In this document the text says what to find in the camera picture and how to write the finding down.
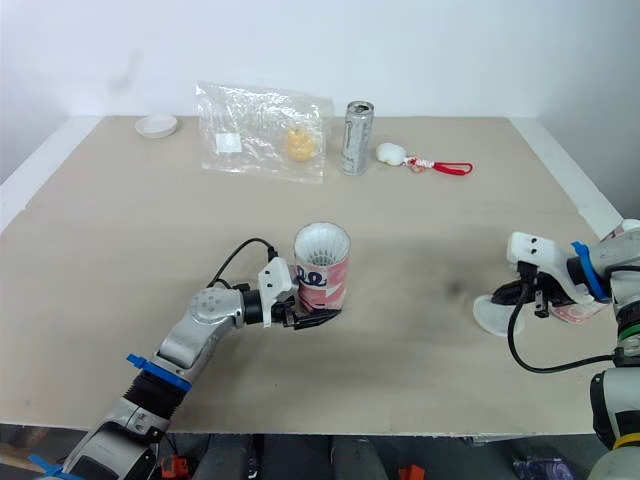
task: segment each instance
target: clear plastic bag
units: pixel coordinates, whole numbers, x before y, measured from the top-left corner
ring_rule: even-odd
[[[333,103],[304,93],[198,82],[205,169],[321,183]]]

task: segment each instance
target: beige table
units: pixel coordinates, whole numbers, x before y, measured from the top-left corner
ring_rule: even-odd
[[[576,207],[505,119],[378,119],[394,141],[465,178],[372,164],[323,185],[200,169],[196,120],[161,140],[105,118],[0,237],[0,421],[89,427],[136,374],[229,252],[260,235],[291,258],[303,225],[336,222],[353,241],[344,313],[294,332],[224,339],[175,416],[177,431],[534,434],[591,431],[588,384],[604,365],[541,376],[471,316],[515,278],[514,230],[569,248],[595,242]],[[225,274],[255,278],[252,247]],[[605,353],[611,312],[580,327],[527,313],[522,354],[548,365]]]

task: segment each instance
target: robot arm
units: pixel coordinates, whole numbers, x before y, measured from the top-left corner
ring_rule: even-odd
[[[610,368],[594,376],[590,396],[593,427],[611,451],[593,468],[590,480],[636,479],[640,472],[640,229],[629,230],[591,248],[573,244],[569,256],[551,240],[516,232],[507,258],[517,265],[521,279],[500,287],[492,302],[513,305],[535,301],[539,317],[549,315],[548,303],[613,303],[617,346],[611,356],[593,357],[559,367],[529,371],[552,373],[593,361],[611,360]],[[520,294],[526,285],[523,299]]]
[[[257,290],[212,287],[196,294],[149,360],[127,357],[140,374],[64,465],[38,462],[49,475],[45,478],[146,480],[156,463],[150,446],[162,439],[224,335],[249,324],[269,326],[272,314],[275,321],[294,328],[315,326],[337,315],[338,311],[306,317],[293,313],[297,286],[292,278],[286,261],[275,257],[258,275]]]

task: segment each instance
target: blue clamp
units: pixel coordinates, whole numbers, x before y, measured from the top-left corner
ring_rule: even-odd
[[[151,363],[144,357],[139,357],[138,355],[134,355],[130,353],[127,355],[127,360],[133,364],[134,367],[140,368],[145,372],[149,372],[156,377],[163,379],[165,382],[174,385],[185,392],[191,390],[191,384],[187,382],[185,379],[180,378],[177,375],[165,370],[164,368],[160,368],[155,363]]]
[[[53,465],[48,463],[44,458],[39,455],[29,455],[29,460],[38,465],[44,470],[46,477],[62,478],[64,480],[84,480],[77,475],[71,475],[70,473],[64,473],[62,471],[62,465]]]
[[[598,280],[598,275],[596,274],[596,271],[593,269],[593,265],[591,264],[591,257],[589,257],[589,247],[580,242],[573,242],[571,246],[580,258],[580,265],[582,265],[582,271],[584,272],[584,276],[587,278],[589,290],[593,292],[596,300],[598,300],[599,302],[609,303],[611,299],[607,297],[606,293],[604,293],[604,289],[602,288],[602,285],[600,285],[600,281]]]

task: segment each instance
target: red lanyard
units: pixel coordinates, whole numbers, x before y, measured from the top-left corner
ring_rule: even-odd
[[[432,162],[418,157],[409,157],[406,165],[414,173],[422,173],[427,168],[432,168],[447,175],[463,176],[470,174],[473,170],[473,164],[468,162]]]

